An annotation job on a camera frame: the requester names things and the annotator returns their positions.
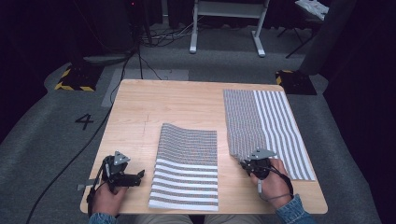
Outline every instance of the denim sleeve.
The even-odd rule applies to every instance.
[[[276,209],[276,214],[282,224],[313,224],[317,223],[309,213],[305,212],[300,195],[294,195],[294,198],[284,206]]]
[[[108,214],[104,213],[94,213],[90,217],[89,224],[116,224],[117,220]]]

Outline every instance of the number 4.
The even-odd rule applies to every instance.
[[[85,129],[87,128],[88,123],[93,123],[93,120],[90,120],[90,118],[91,118],[90,114],[85,114],[81,118],[76,119],[75,123],[84,123],[84,127],[82,128],[82,130],[85,131]]]

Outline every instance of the person's left hand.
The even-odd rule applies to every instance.
[[[118,215],[127,189],[127,187],[115,188],[113,193],[107,183],[103,184],[93,198],[92,213],[104,213],[113,217]]]

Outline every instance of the hand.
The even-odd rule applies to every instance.
[[[270,159],[271,164],[283,175],[288,175],[282,160]],[[262,196],[267,199],[272,199],[277,196],[290,193],[289,187],[286,182],[276,173],[270,174],[264,179],[260,180],[253,173],[250,174],[252,182],[257,186],[258,181],[262,182]],[[268,202],[275,208],[279,208],[290,202],[291,196],[287,195],[280,198],[269,200]]]
[[[93,198],[92,213],[104,213],[113,217],[118,215],[127,189],[127,187],[115,188],[113,193],[107,183],[103,184]]]

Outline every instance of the folded cloth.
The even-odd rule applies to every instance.
[[[246,160],[256,148],[274,151],[291,179],[315,180],[283,91],[224,90],[230,154]]]
[[[163,125],[148,206],[219,210],[216,131]]]

